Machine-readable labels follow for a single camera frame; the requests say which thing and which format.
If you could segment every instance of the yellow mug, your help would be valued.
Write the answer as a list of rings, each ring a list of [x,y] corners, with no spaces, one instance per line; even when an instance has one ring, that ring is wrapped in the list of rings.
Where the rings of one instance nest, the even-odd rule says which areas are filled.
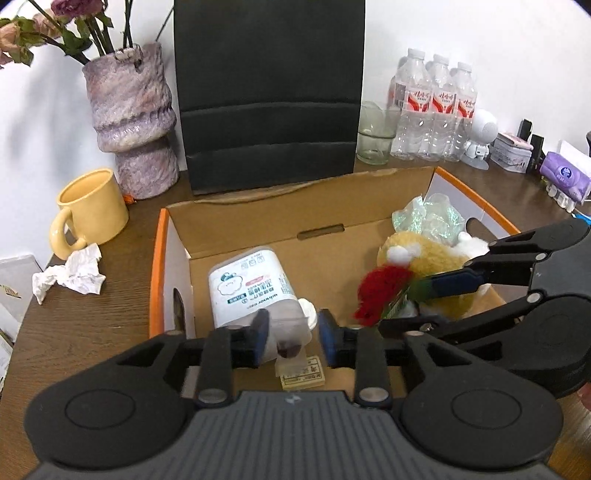
[[[51,224],[51,249],[62,260],[90,244],[104,244],[127,224],[129,212],[110,168],[90,171],[71,181],[57,196],[60,213]],[[70,245],[64,227],[76,241]]]

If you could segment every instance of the brown table surface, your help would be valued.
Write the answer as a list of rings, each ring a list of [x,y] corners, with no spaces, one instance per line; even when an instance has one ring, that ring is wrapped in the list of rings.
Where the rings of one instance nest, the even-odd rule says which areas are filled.
[[[392,159],[388,167],[417,166]],[[522,231],[567,218],[537,182],[492,164],[487,172],[441,163]],[[371,170],[363,164],[356,170]],[[0,477],[21,479],[37,464],[22,420],[43,388],[122,352],[148,337],[148,295],[158,211],[191,199],[186,174],[168,192],[129,208],[129,224],[101,246],[101,295],[52,288],[24,319],[0,402]],[[562,399],[565,423],[550,465],[569,480],[591,478],[591,414],[575,396]]]

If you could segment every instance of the mug rim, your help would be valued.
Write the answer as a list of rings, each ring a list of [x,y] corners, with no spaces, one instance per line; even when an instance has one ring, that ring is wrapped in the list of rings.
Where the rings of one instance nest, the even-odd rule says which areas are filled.
[[[76,183],[78,183],[81,180],[84,180],[88,177],[90,177],[91,175],[96,175],[97,173],[101,173],[101,172],[107,172],[109,174],[109,177],[102,182],[100,185],[97,185],[94,189],[92,189],[91,191],[89,191],[88,193],[84,194],[82,197],[78,197],[76,200],[71,200],[69,202],[62,202],[61,198],[63,197],[63,195],[65,194],[65,192],[71,188],[73,185],[75,185]],[[86,172],[83,175],[80,175],[79,177],[76,177],[74,180],[72,180],[68,185],[66,185],[65,187],[63,187],[60,190],[60,193],[57,195],[57,200],[56,203],[60,206],[67,206],[67,205],[71,205],[72,203],[76,203],[79,202],[80,200],[83,200],[85,198],[88,198],[90,195],[96,193],[98,190],[100,190],[102,187],[104,187],[105,185],[107,185],[111,179],[115,176],[115,172],[113,171],[112,168],[97,168],[96,170],[91,170]]]

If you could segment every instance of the crumpled tissue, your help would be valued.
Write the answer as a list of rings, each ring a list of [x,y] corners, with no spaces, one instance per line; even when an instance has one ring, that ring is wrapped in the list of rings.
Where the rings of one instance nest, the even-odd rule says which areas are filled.
[[[457,243],[457,236],[466,227],[466,221],[452,206],[447,195],[433,193],[423,200],[413,198],[403,210],[392,214],[392,225],[396,232],[414,232],[451,247]]]
[[[87,293],[98,295],[106,278],[99,273],[100,259],[99,246],[91,244],[73,252],[65,265],[47,267],[44,272],[33,274],[33,294],[39,305],[55,282],[84,295]]]

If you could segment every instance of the purple tissue pack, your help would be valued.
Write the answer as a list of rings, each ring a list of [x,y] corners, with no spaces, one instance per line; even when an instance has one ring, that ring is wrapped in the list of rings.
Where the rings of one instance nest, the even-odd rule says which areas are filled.
[[[591,179],[558,153],[546,155],[540,175],[577,203],[583,203],[591,190]]]

